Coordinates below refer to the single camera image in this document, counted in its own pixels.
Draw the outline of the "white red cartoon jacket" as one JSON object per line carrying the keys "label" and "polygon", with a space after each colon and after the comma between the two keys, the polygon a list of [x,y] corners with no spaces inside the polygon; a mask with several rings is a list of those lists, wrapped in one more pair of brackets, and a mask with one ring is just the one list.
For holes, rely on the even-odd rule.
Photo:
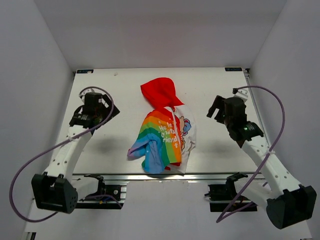
{"label": "white red cartoon jacket", "polygon": [[153,111],[144,118],[127,157],[144,158],[141,166],[148,174],[164,171],[185,174],[190,153],[196,146],[194,115],[177,97],[175,84],[168,77],[150,80],[140,89]]}

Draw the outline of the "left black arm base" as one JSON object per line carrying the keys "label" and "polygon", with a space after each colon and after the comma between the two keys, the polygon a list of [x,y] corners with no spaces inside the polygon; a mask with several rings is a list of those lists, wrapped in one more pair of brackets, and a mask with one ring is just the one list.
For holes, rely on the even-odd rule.
{"label": "left black arm base", "polygon": [[107,182],[101,175],[74,176],[72,186],[78,193],[76,209],[120,210],[124,205],[125,186]]}

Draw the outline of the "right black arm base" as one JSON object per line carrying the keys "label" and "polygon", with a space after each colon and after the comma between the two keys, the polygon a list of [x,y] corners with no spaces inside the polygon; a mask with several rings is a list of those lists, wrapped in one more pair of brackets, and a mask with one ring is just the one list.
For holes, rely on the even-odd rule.
{"label": "right black arm base", "polygon": [[[210,184],[209,191],[204,195],[205,198],[209,199],[210,212],[212,213],[221,213],[232,199],[237,195],[234,183],[240,179],[248,178],[247,174],[237,172],[226,178],[224,184]],[[227,213],[237,211],[241,208],[241,212],[257,212],[257,205],[251,203],[251,201],[244,197],[239,196],[235,203],[227,210]]]}

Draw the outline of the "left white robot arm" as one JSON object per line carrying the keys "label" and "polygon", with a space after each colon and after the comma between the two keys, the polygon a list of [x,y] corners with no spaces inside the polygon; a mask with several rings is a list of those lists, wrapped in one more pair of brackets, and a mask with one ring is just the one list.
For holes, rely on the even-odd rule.
{"label": "left white robot arm", "polygon": [[42,174],[35,174],[31,186],[36,206],[42,210],[70,214],[78,201],[102,199],[106,185],[102,176],[87,173],[73,179],[76,164],[94,132],[119,114],[113,100],[98,92],[87,92],[82,97],[69,122],[66,142]]}

